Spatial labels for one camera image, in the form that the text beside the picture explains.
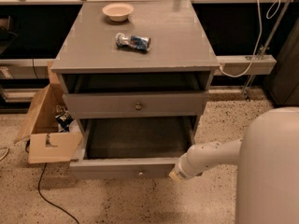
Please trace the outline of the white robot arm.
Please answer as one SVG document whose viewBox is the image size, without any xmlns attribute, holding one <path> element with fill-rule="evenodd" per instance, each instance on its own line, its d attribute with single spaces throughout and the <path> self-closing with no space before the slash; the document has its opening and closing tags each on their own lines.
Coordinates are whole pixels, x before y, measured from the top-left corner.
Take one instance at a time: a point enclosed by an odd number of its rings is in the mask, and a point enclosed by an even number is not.
<svg viewBox="0 0 299 224">
<path fill-rule="evenodd" d="M 241 139 L 190 147 L 169 176 L 189 180 L 220 164 L 237 167 L 235 224 L 299 224 L 299 107 L 261 114 Z"/>
</svg>

